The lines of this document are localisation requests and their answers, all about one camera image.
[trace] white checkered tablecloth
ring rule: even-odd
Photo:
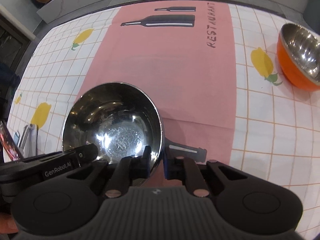
[[[276,57],[278,33],[287,20],[252,8],[229,5],[236,51],[236,129],[230,165],[292,190],[304,205],[297,231],[320,233],[320,91],[293,87]],[[30,122],[36,107],[51,105],[38,132],[39,153],[61,150],[61,129],[95,53],[119,8],[90,14],[53,28],[39,43],[15,94],[8,120],[11,134]],[[76,36],[94,31],[72,51]],[[251,52],[271,58],[280,86],[260,76]]]

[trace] bowl rim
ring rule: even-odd
[[[283,29],[288,26],[288,25],[294,25],[294,26],[297,26],[301,29],[304,29],[306,30],[312,37],[314,37],[319,43],[320,43],[320,40],[314,36],[310,30],[306,29],[305,27],[299,25],[299,24],[295,24],[295,23],[285,23],[282,27],[281,27],[281,30],[280,30],[280,33],[279,33],[279,36],[280,36],[280,40],[281,40],[281,43],[282,45],[284,46],[284,49],[285,51],[287,52],[287,55],[289,56],[289,58],[291,59],[291,61],[295,64],[295,66],[300,70],[300,72],[306,77],[308,78],[308,80],[310,80],[313,84],[315,84],[316,86],[320,86],[320,81],[317,81],[313,78],[311,78],[300,66],[299,64],[295,61],[295,59],[293,58],[292,56],[292,53],[291,51],[289,50],[289,47],[288,47],[288,44],[287,42],[284,40],[284,36],[283,36]]]
[[[101,85],[110,84],[110,83],[112,83],[112,84],[115,84],[115,83],[116,83],[116,84],[124,84],[124,85],[128,85],[128,86],[131,86],[131,87],[139,90],[139,91],[140,91],[145,97],[147,97],[147,99],[151,102],[151,104],[153,105],[153,107],[154,107],[154,109],[155,109],[155,111],[156,111],[156,113],[157,113],[158,120],[159,120],[159,125],[160,125],[160,145],[159,145],[159,152],[158,152],[157,160],[155,161],[153,167],[151,167],[151,170],[153,170],[153,168],[154,168],[155,166],[157,166],[156,163],[159,161],[159,157],[161,156],[161,152],[162,152],[163,147],[164,147],[164,127],[163,127],[162,118],[161,118],[161,115],[159,114],[158,108],[156,107],[155,103],[151,100],[151,98],[150,98],[145,92],[143,92],[140,88],[138,88],[138,87],[136,87],[136,86],[134,86],[134,85],[132,85],[132,84],[126,83],[126,82],[118,82],[118,81],[105,82],[105,83],[99,84],[99,85],[97,85],[97,86],[94,86],[94,87],[90,88],[89,90],[87,90],[86,92],[84,92],[84,93],[78,98],[78,100],[73,104],[73,106],[74,106],[74,105],[82,98],[82,96],[83,96],[84,94],[86,94],[88,91],[90,91],[90,90],[92,90],[92,89],[94,89],[94,88],[96,88],[96,87],[99,87],[99,86],[101,86]],[[66,115],[66,117],[65,117],[65,120],[64,120],[64,122],[63,122],[62,131],[61,131],[61,144],[62,144],[62,151],[63,151],[63,152],[64,152],[64,147],[63,147],[63,134],[64,134],[64,129],[65,129],[66,122],[67,122],[67,119],[68,119],[68,117],[69,117],[69,114],[70,114],[72,108],[70,109],[68,115]]]

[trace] bottle print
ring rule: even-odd
[[[195,12],[196,8],[193,6],[172,6],[167,8],[157,8],[155,11],[169,11],[169,12]]]
[[[194,15],[151,15],[141,20],[121,23],[121,26],[142,25],[145,27],[160,27],[160,26],[176,26],[176,27],[194,27]]]

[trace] screw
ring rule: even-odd
[[[206,197],[209,195],[209,191],[207,191],[206,189],[196,189],[194,192],[193,192],[193,195],[195,195],[196,197]]]
[[[121,192],[117,189],[110,189],[106,192],[108,198],[116,198],[121,196]]]

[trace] human hand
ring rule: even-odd
[[[0,234],[17,233],[18,228],[11,215],[0,213]]]

